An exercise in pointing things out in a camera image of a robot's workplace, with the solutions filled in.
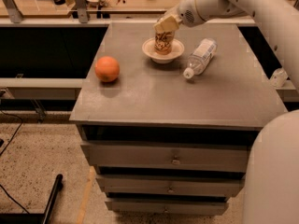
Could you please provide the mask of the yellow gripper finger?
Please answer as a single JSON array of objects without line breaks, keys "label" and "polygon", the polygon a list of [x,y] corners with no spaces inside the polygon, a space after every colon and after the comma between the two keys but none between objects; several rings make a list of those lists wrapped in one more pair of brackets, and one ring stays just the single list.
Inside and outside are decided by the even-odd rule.
[{"label": "yellow gripper finger", "polygon": [[178,15],[167,15],[157,20],[153,28],[157,34],[175,32],[181,23],[182,19]]},{"label": "yellow gripper finger", "polygon": [[157,22],[163,21],[168,17],[175,17],[177,15],[176,11],[166,11],[162,16],[159,17],[159,19],[157,20]]}]

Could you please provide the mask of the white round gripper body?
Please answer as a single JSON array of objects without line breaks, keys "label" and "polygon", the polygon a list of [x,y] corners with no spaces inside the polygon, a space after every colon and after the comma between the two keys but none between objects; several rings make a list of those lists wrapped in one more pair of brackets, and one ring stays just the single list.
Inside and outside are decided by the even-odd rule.
[{"label": "white round gripper body", "polygon": [[219,18],[224,12],[224,0],[181,0],[177,14],[179,22],[193,27]]}]

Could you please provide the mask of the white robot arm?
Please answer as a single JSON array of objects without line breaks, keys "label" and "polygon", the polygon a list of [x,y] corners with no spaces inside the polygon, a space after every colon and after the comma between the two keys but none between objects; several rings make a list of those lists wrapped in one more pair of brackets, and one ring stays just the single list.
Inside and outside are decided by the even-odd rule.
[{"label": "white robot arm", "polygon": [[[299,14],[288,0],[180,0],[155,23],[158,33],[249,15],[299,89]],[[243,224],[299,224],[299,111],[261,106],[266,117],[249,154]]]}]

